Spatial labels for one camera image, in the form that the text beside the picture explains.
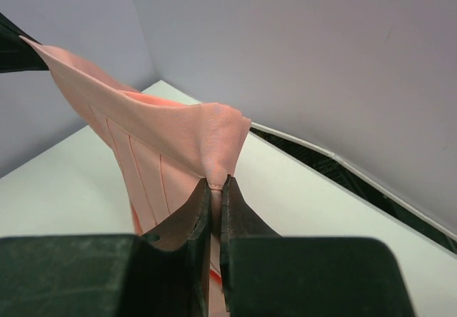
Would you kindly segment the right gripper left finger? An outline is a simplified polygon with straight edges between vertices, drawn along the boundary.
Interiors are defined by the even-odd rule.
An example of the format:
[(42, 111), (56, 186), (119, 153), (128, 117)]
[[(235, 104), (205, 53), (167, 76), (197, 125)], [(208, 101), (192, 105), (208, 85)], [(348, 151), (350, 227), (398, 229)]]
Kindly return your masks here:
[(211, 190), (201, 179), (186, 203), (141, 237), (142, 316), (207, 316)]

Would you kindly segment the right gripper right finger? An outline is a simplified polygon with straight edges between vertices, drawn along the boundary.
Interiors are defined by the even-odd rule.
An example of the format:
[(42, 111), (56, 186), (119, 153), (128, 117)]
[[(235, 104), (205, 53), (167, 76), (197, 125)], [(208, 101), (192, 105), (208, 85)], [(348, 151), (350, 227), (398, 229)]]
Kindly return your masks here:
[(220, 268), (231, 316), (285, 316), (267, 284), (255, 283), (266, 267), (266, 242), (275, 232), (245, 201), (237, 180), (228, 176), (222, 191)]

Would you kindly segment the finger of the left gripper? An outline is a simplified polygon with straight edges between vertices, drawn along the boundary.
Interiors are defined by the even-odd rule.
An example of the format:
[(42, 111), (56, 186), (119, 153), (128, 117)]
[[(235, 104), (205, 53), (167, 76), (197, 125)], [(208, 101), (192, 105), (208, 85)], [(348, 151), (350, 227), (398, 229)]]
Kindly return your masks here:
[(0, 71), (14, 73), (20, 71), (48, 71), (42, 58), (25, 42), (21, 36), (31, 39), (27, 33), (0, 13)]

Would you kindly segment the pink pleated skirt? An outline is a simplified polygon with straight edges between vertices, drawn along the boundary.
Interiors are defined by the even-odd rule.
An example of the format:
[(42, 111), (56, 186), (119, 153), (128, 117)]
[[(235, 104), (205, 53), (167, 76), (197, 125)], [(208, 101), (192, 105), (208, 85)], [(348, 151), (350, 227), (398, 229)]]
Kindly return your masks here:
[(65, 49), (35, 41), (30, 46), (71, 107), (115, 155), (138, 234), (184, 205), (200, 179), (208, 181), (209, 313), (225, 316), (219, 266), (222, 190), (235, 172), (250, 119), (219, 103), (186, 105), (144, 94)]

